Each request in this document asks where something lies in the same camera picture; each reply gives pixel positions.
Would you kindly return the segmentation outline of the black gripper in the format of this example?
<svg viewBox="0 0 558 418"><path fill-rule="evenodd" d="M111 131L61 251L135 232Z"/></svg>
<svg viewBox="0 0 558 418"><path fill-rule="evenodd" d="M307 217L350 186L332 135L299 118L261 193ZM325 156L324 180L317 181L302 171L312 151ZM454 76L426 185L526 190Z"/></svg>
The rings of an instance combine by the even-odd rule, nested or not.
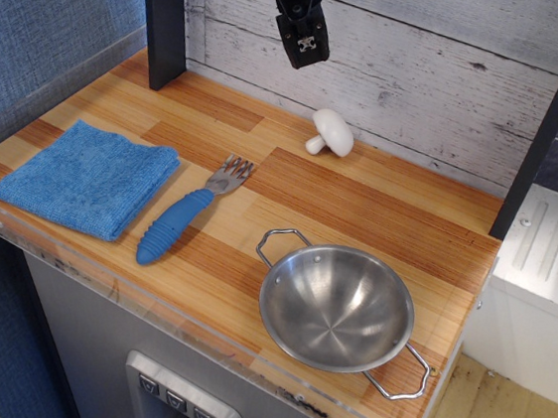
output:
<svg viewBox="0 0 558 418"><path fill-rule="evenodd" d="M329 39L322 0L276 0L279 34L293 68L327 61Z"/></svg>

